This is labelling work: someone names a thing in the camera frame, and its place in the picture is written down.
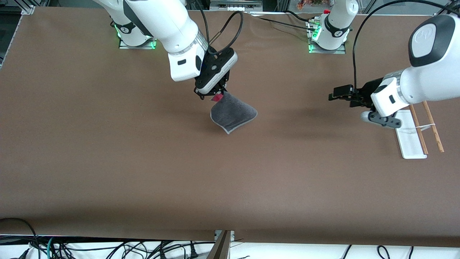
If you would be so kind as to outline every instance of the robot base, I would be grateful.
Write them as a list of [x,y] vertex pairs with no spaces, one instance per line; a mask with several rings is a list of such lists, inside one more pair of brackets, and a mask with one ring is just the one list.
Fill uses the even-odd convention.
[[156,48],[156,38],[150,38],[148,41],[146,41],[144,44],[140,46],[129,46],[126,45],[121,39],[120,42],[118,43],[118,48],[119,49],[155,49]]
[[[305,22],[305,25],[307,28],[314,28],[309,22]],[[308,37],[308,52],[309,53],[321,53],[321,54],[345,54],[345,44],[342,43],[338,49],[334,50],[327,50],[318,45],[314,40],[312,40],[313,34],[315,32],[313,31],[307,31],[307,37]]]

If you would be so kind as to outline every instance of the red tag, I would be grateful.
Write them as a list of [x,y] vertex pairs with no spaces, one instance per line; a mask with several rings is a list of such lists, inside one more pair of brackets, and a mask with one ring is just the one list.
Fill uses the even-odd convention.
[[216,95],[211,99],[211,101],[218,102],[218,101],[222,100],[223,97],[224,97],[223,94],[216,94]]

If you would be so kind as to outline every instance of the robot logo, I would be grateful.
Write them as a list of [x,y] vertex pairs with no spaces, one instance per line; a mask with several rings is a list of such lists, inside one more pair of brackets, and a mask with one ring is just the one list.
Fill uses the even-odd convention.
[[423,26],[421,27],[417,33],[415,34],[415,42],[423,42],[433,35],[434,30],[431,26]]

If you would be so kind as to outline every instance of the gray cloth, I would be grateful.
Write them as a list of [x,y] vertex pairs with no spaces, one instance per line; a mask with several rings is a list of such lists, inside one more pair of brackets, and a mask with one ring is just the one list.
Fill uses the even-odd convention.
[[211,108],[211,120],[227,134],[256,118],[257,110],[252,106],[228,92],[223,94],[223,98]]

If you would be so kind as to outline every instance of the black cable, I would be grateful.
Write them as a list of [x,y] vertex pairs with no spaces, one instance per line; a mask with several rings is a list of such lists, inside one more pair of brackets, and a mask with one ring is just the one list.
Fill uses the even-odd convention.
[[346,258],[346,256],[347,256],[348,251],[350,250],[350,248],[351,248],[351,245],[349,245],[349,246],[346,248],[345,253],[344,253],[344,256],[342,257],[342,259],[345,259],[345,258]]
[[160,259],[167,259],[163,249],[160,249]]
[[11,242],[15,242],[17,240],[35,241],[35,238],[28,237],[28,236],[3,235],[3,236],[0,236],[0,240],[12,240]]
[[[383,248],[385,250],[387,258],[382,256],[382,254],[380,253],[380,248]],[[382,259],[390,259],[390,254],[388,253],[388,250],[384,246],[378,246],[377,247],[377,253],[379,254],[380,258],[382,258]]]
[[18,257],[18,259],[26,259],[27,257],[27,253],[29,252],[30,248],[27,248],[26,251],[24,251],[23,254],[21,254],[21,256]]
[[183,249],[184,249],[184,259],[187,259],[187,252],[185,250],[185,247],[183,247]]
[[234,247],[237,247],[237,246],[242,245],[242,244],[244,244],[244,243],[236,244],[236,245],[234,245],[234,246],[231,246],[230,248],[234,248]]
[[285,10],[285,11],[283,11],[283,12],[285,12],[285,13],[290,13],[290,14],[294,15],[294,17],[296,17],[297,19],[299,19],[299,20],[301,20],[301,21],[304,21],[304,22],[308,22],[308,20],[315,18],[315,17],[313,16],[312,18],[304,19],[304,18],[298,16],[296,13],[294,13],[293,11],[290,11],[290,10]]
[[172,241],[162,241],[153,251],[150,253],[150,255],[146,259],[152,258],[156,253],[160,251],[160,249],[163,249],[166,245],[172,243]]
[[[205,26],[205,29],[206,29],[206,41],[208,43],[208,46],[209,46],[209,27],[208,27],[208,24],[207,24],[207,20],[206,20],[206,15],[204,14],[204,11],[203,11],[203,8],[201,7],[201,5],[198,4],[198,7],[200,8],[200,12],[201,12],[201,15],[203,16],[203,21],[204,21],[204,26]],[[217,52],[212,52],[209,50],[209,48],[207,49],[207,52],[211,55],[218,55],[218,54],[221,54],[222,52],[224,52],[225,50],[227,50],[228,48],[231,47],[231,45],[233,45],[233,43],[235,43],[235,41],[237,40],[238,36],[240,36],[240,33],[241,33],[241,30],[243,29],[243,12],[241,11],[236,11],[236,12],[233,12],[232,15],[230,15],[230,17],[227,19],[227,22],[225,22],[225,25],[222,27],[222,29],[220,29],[220,31],[216,34],[216,36],[218,37],[218,35],[220,35],[224,30],[225,28],[227,27],[227,25],[229,24],[229,22],[232,20],[232,18],[236,15],[236,14],[240,14],[240,27],[238,28],[238,31],[236,32],[235,36],[233,37],[233,39],[230,41],[230,43],[225,46],[223,49],[217,51]]]
[[227,50],[228,48],[230,48],[233,43],[235,43],[235,41],[238,39],[238,37],[240,36],[240,33],[241,33],[241,30],[243,29],[243,12],[241,11],[236,11],[234,12],[232,15],[230,15],[230,17],[227,19],[227,22],[225,22],[225,25],[222,27],[222,29],[220,29],[220,31],[218,32],[219,34],[221,34],[225,28],[227,27],[227,25],[229,24],[229,22],[232,20],[232,18],[236,15],[236,14],[239,14],[240,15],[240,26],[238,27],[238,31],[236,32],[235,36],[233,37],[233,39],[230,41],[229,44],[227,44],[224,48],[222,48],[221,50],[219,51],[216,51],[216,52],[212,52],[208,49],[208,53],[211,54],[211,55],[219,55],[221,54],[222,52],[224,52],[225,50]]
[[126,243],[127,243],[127,242],[123,242],[123,243],[121,243],[119,246],[115,247],[115,249],[112,250],[112,251],[107,255],[107,257],[106,257],[105,259],[111,259],[111,258],[114,256],[114,254],[116,253],[116,251],[118,251],[118,249],[120,249],[120,248],[121,248],[122,246],[124,246]]
[[59,255],[57,254],[58,252],[56,252],[56,248],[54,247],[54,244],[50,246],[50,252],[53,255],[52,258],[56,258],[56,259],[62,258],[62,257],[59,257]]
[[[64,252],[66,258],[68,258],[68,259],[76,259],[74,257],[74,255],[72,254],[72,252],[67,249],[67,246],[64,243],[59,244],[58,252],[59,252],[59,255],[60,255],[61,258],[63,258],[62,257],[62,252]],[[57,252],[54,251],[53,254],[56,255],[56,258],[58,258]]]
[[97,251],[97,250],[108,250],[108,249],[115,249],[116,247],[101,247],[101,248],[91,248],[91,249],[77,249],[77,248],[67,248],[67,250],[71,251]]
[[[194,243],[194,245],[201,245],[201,244],[214,244],[215,242],[196,242]],[[181,248],[181,247],[188,247],[190,246],[190,244],[184,244],[184,245],[179,245],[178,247],[175,247],[175,248],[172,248],[172,249],[169,249],[170,247],[166,247],[165,250],[163,251],[164,253],[167,253],[167,252],[170,252],[172,250],[175,250],[175,249],[178,249],[178,248]]]
[[[30,231],[32,231],[32,234],[34,235],[34,238],[35,238],[35,242],[37,244],[37,246],[39,247],[40,246],[40,243],[38,242],[38,238],[37,238],[37,233],[35,232],[34,228],[32,227],[32,225],[30,225],[29,222],[27,222],[26,220],[22,219],[22,218],[0,218],[0,222],[2,221],[7,221],[7,220],[16,220],[16,221],[21,221],[22,223],[26,224]],[[38,259],[41,258],[41,252],[40,252],[40,249],[38,250]]]
[[270,19],[267,19],[267,18],[262,18],[262,17],[258,17],[258,18],[259,18],[259,19],[262,19],[262,20],[264,20],[264,21],[274,22],[274,23],[277,23],[277,24],[283,24],[283,25],[291,26],[291,27],[295,27],[295,28],[301,28],[301,29],[310,30],[310,31],[314,31],[314,30],[315,30],[315,29],[313,29],[313,28],[307,28],[307,27],[304,27],[304,26],[298,26],[298,25],[294,25],[294,24],[287,24],[287,23],[278,22],[278,21],[275,21],[275,20],[270,20]]
[[391,1],[391,2],[388,2],[384,5],[381,5],[379,7],[377,7],[375,10],[373,10],[372,12],[370,12],[368,14],[368,16],[364,19],[364,21],[362,22],[362,24],[359,26],[359,29],[358,31],[356,32],[356,37],[355,37],[355,41],[353,43],[353,54],[352,54],[352,57],[353,57],[353,77],[354,77],[354,88],[355,90],[357,89],[357,78],[356,78],[356,58],[355,58],[355,50],[356,50],[356,42],[358,40],[358,36],[359,36],[359,33],[361,32],[361,29],[363,27],[363,25],[366,23],[366,21],[375,13],[377,12],[378,10],[382,9],[383,7],[386,7],[386,6],[390,6],[390,5],[393,5],[393,4],[398,4],[398,3],[405,3],[405,2],[413,2],[413,3],[421,3],[421,4],[427,4],[427,5],[430,5],[430,6],[435,6],[435,7],[438,7],[438,8],[442,8],[446,11],[450,11],[456,15],[458,15],[460,17],[460,13],[450,7],[447,7],[447,6],[443,6],[443,5],[440,5],[440,4],[437,4],[437,3],[433,3],[433,2],[429,2],[429,1],[425,1],[425,0],[396,0],[396,1]]
[[135,246],[133,246],[133,247],[131,247],[131,246],[129,246],[129,245],[123,246],[124,249],[125,249],[125,251],[123,252],[123,255],[121,256],[121,258],[122,258],[122,259],[125,259],[126,256],[127,256],[130,252],[133,252],[133,253],[136,253],[136,254],[140,255],[140,256],[142,257],[142,259],[144,259],[144,256],[143,256],[141,253],[134,251],[134,249],[135,249],[137,246],[141,245],[142,243],[143,243],[143,242],[139,242],[139,244],[137,244],[137,245],[135,245]]
[[414,252],[414,247],[410,247],[409,256],[407,257],[408,259],[412,259],[412,252]]
[[195,259],[197,257],[198,257],[198,254],[196,253],[195,245],[193,244],[192,241],[190,241],[190,259]]
[[147,257],[149,255],[149,251],[148,251],[147,247],[144,245],[144,242],[142,242],[142,246],[145,249],[145,257]]

